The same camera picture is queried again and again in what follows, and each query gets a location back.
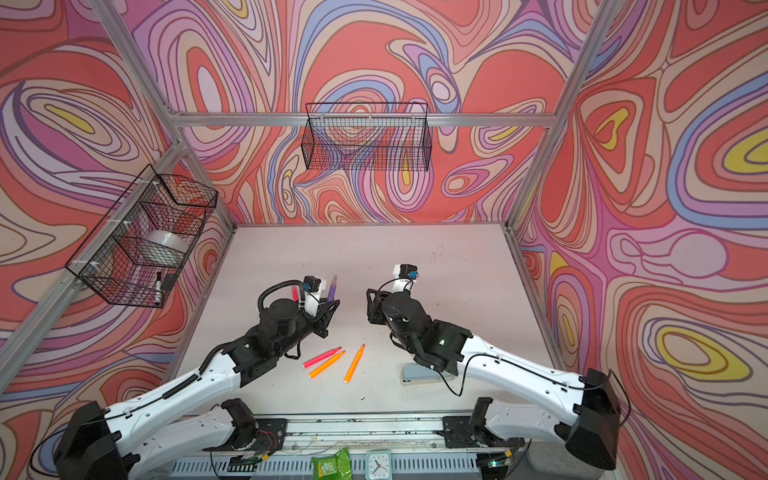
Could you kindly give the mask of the purple pen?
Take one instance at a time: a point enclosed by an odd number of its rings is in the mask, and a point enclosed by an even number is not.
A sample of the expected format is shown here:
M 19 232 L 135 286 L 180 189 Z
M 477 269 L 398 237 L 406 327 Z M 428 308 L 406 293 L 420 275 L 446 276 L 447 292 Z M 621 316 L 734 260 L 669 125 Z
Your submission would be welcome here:
M 333 276 L 327 295 L 327 302 L 333 302 L 335 300 L 336 288 L 338 277 Z

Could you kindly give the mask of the orange highlighter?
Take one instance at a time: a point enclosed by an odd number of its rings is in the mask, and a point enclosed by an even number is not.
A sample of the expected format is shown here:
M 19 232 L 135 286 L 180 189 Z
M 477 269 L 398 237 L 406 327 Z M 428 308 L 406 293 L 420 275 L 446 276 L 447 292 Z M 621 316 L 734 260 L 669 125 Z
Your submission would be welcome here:
M 335 364 L 340 358 L 342 358 L 345 353 L 346 353 L 345 350 L 341 350 L 341 351 L 337 352 L 332 357 L 330 357 L 327 360 L 325 360 L 318 367 L 313 369 L 309 373 L 309 377 L 311 379 L 314 379 L 314 378 L 318 377 L 320 374 L 322 374 L 324 371 L 326 371 L 329 367 L 331 367 L 333 364 Z
M 360 363 L 360 361 L 361 361 L 361 359 L 363 357 L 364 351 L 365 351 L 365 345 L 362 344 L 361 347 L 359 348 L 359 350 L 356 352 L 356 354 L 355 354 L 355 356 L 354 356 L 354 358 L 353 358 L 353 360 L 352 360 L 352 362 L 351 362 L 351 364 L 350 364 L 350 366 L 349 366 L 349 368 L 348 368 L 348 370 L 346 372 L 346 375 L 344 377 L 344 383 L 345 384 L 349 384 L 352 381 L 353 376 L 354 376 L 354 374 L 356 372 L 356 369 L 357 369 L 357 367 L 358 367 L 358 365 L 359 365 L 359 363 Z

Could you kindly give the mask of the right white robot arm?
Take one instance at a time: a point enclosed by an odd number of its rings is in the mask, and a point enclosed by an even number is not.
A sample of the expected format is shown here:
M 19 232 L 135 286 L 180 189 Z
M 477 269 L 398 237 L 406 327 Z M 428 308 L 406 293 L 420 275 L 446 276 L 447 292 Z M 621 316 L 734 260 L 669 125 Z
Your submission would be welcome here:
M 466 328 L 430 317 L 407 289 L 370 289 L 366 296 L 369 322 L 387 326 L 392 343 L 416 364 L 442 380 L 484 381 L 540 411 L 535 420 L 490 397 L 478 399 L 468 425 L 480 443 L 498 446 L 517 437 L 561 443 L 592 467 L 616 468 L 624 410 L 610 375 L 556 370 L 513 355 Z

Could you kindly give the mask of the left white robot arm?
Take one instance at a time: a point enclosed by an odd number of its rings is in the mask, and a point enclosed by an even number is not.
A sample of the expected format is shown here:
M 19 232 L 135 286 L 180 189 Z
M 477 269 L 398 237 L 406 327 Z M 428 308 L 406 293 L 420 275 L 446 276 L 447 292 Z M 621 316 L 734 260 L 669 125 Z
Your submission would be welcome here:
M 278 299 L 260 322 L 214 347 L 200 367 L 135 399 L 79 408 L 53 453 L 61 479 L 137 479 L 192 453 L 250 447 L 259 425 L 230 393 L 277 366 L 311 334 L 324 338 L 338 301 Z

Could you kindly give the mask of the grey pencil case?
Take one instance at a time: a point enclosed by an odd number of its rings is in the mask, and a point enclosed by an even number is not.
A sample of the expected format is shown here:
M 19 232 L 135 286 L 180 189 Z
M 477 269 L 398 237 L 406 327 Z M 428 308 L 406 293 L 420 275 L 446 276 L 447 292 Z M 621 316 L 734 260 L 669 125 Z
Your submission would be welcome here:
M 414 363 L 404 365 L 400 371 L 400 383 L 403 386 L 430 384 L 440 380 L 437 372 Z

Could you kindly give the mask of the black marker in basket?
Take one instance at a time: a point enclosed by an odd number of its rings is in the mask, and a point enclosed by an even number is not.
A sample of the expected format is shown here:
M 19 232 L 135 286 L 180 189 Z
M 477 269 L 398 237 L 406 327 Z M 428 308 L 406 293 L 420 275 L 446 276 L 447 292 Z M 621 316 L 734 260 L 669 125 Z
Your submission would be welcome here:
M 156 307 L 160 307 L 161 304 L 163 303 L 163 292 L 162 292 L 161 286 L 162 286 L 162 272 L 158 271 L 156 273 L 155 286 L 154 286 L 154 295 L 155 295 L 154 305 Z

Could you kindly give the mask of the small white clock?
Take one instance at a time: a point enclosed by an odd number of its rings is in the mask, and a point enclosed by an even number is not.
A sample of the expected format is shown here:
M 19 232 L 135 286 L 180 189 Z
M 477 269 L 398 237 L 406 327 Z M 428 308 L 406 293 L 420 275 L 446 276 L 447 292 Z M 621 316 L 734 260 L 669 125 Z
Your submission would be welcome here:
M 392 454 L 388 450 L 376 450 L 366 453 L 365 479 L 391 480 L 393 477 Z

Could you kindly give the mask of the green snack packet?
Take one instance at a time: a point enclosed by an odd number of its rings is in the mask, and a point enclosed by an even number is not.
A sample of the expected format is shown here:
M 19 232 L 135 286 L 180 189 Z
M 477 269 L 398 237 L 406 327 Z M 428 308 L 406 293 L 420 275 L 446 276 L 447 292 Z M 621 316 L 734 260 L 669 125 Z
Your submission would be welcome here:
M 333 455 L 312 457 L 311 465 L 314 480 L 351 480 L 353 476 L 347 448 L 342 448 Z

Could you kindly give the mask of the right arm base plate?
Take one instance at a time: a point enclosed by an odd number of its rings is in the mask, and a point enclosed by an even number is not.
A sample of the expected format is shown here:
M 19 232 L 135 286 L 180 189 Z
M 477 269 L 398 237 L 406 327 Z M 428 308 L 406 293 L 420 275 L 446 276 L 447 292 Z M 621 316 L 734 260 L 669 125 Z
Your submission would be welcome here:
M 441 437 L 449 449 L 504 448 L 516 450 L 527 445 L 523 438 L 508 438 L 493 434 L 486 426 L 474 425 L 470 416 L 445 416 L 442 428 L 434 433 Z

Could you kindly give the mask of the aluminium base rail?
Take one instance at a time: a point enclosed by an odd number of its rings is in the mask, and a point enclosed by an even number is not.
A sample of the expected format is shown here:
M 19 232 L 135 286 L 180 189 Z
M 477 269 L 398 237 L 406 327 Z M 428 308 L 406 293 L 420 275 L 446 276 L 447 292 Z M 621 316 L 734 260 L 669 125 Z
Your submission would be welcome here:
M 540 419 L 539 410 L 511 405 Z M 516 449 L 449 449 L 434 433 L 445 416 L 468 411 L 290 415 L 283 448 L 274 453 L 201 450 L 156 467 L 137 479 L 310 479 L 312 457 L 347 448 L 354 479 L 365 479 L 366 453 L 388 450 L 393 479 L 456 478 L 599 479 L 601 469 L 571 456 L 563 444 L 537 439 Z

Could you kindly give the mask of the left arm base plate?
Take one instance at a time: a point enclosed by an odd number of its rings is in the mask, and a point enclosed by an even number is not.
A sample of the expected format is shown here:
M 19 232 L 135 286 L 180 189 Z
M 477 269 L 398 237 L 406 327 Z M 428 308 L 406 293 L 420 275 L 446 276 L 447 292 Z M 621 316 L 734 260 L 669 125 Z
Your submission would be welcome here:
M 257 418 L 238 424 L 223 445 L 206 448 L 214 452 L 274 453 L 283 448 L 288 426 L 286 418 Z

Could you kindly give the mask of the aluminium frame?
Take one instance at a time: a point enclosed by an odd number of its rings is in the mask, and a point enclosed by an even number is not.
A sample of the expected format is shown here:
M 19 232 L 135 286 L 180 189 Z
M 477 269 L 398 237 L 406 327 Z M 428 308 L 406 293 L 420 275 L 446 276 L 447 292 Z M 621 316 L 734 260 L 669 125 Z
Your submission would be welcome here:
M 287 113 L 333 95 L 424 100 L 440 113 L 550 112 L 587 1 L 119 1 L 177 112 Z M 171 138 L 87 1 L 1 7 L 1 335 Z M 186 132 L 240 223 L 495 222 L 539 129 L 443 129 L 428 175 L 306 172 L 295 127 Z M 1 396 L 5 443 L 31 445 L 91 399 L 157 386 L 223 251 L 207 223 L 163 309 L 83 293 Z

